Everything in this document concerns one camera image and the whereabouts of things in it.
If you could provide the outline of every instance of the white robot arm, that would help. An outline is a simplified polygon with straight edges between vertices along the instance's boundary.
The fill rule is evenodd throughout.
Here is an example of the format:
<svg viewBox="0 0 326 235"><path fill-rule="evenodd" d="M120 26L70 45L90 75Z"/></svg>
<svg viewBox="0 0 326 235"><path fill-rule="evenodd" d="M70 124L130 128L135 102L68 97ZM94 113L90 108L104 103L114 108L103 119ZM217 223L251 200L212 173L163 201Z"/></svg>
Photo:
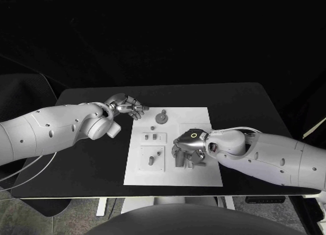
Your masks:
<svg viewBox="0 0 326 235"><path fill-rule="evenodd" d="M181 152L197 164L208 153L225 167L273 184L326 191L326 150L292 138L233 129L210 134L191 129L175 140L173 156Z"/></svg>
<svg viewBox="0 0 326 235"><path fill-rule="evenodd" d="M96 140L104 134L114 138L122 128L113 118L119 113L129 113L137 120L145 110L149 107L136 99L117 94L106 103L48 107L2 122L0 165L22 158L55 153L74 146L80 139Z"/></svg>

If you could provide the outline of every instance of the gray floor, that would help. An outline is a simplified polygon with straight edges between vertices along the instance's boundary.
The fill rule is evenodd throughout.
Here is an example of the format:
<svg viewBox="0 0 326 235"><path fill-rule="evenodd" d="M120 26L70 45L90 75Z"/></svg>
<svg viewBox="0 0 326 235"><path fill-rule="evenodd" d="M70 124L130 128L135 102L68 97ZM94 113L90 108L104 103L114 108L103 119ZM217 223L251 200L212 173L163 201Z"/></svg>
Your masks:
<svg viewBox="0 0 326 235"><path fill-rule="evenodd" d="M0 192L0 198L9 193ZM290 200L283 204L247 204L244 197L234 197L235 208L305 232ZM0 201L0 235L81 235L120 214L123 199L109 199L106 216L97 217L99 199L74 199L64 212L45 217L21 200Z"/></svg>

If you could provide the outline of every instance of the black table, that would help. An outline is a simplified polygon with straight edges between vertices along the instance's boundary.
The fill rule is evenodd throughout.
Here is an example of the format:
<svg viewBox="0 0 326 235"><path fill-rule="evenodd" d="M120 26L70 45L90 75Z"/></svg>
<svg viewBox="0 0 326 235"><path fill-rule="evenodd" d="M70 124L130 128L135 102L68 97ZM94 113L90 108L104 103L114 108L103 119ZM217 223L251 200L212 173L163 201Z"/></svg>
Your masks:
<svg viewBox="0 0 326 235"><path fill-rule="evenodd" d="M68 89L57 105L104 102L116 93L126 93L150 107L208 107L214 129L248 126L264 133L290 137L274 105L259 83L227 83L152 87ZM124 173L133 121L119 115L122 132L111 139L80 140L62 150L47 170L25 185L13 189L18 198L75 198L132 196L211 195L305 195L316 189L270 184L224 166L224 187L124 186ZM19 175L16 184L44 168L52 155L45 156Z"/></svg>

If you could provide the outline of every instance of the robotic hand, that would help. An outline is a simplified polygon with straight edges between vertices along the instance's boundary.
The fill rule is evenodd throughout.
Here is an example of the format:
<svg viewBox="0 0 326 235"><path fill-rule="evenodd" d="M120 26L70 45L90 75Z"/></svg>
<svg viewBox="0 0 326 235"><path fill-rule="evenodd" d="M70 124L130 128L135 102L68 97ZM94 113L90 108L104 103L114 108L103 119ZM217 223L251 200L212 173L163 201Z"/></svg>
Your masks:
<svg viewBox="0 0 326 235"><path fill-rule="evenodd" d="M114 117L127 113L139 120L146 110L149 107L135 98L116 94L106 103L48 107L2 122L0 165L55 153L81 139L96 140L104 134L114 138L122 129Z"/></svg>
<svg viewBox="0 0 326 235"><path fill-rule="evenodd" d="M211 133L189 129L172 148L176 166L184 165L184 158L199 165L207 153L225 167L273 184L326 191L326 150L254 129L253 134L238 129L247 128Z"/></svg>

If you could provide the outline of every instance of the dark background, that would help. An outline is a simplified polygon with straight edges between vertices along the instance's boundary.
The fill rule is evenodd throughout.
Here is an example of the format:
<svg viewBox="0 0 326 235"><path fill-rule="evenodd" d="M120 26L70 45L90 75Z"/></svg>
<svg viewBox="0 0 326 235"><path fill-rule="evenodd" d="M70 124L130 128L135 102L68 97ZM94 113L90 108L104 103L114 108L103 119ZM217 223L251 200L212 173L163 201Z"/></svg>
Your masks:
<svg viewBox="0 0 326 235"><path fill-rule="evenodd" d="M259 82L300 139L326 116L326 4L2 2L0 74L15 72L42 73L57 96L67 88Z"/></svg>

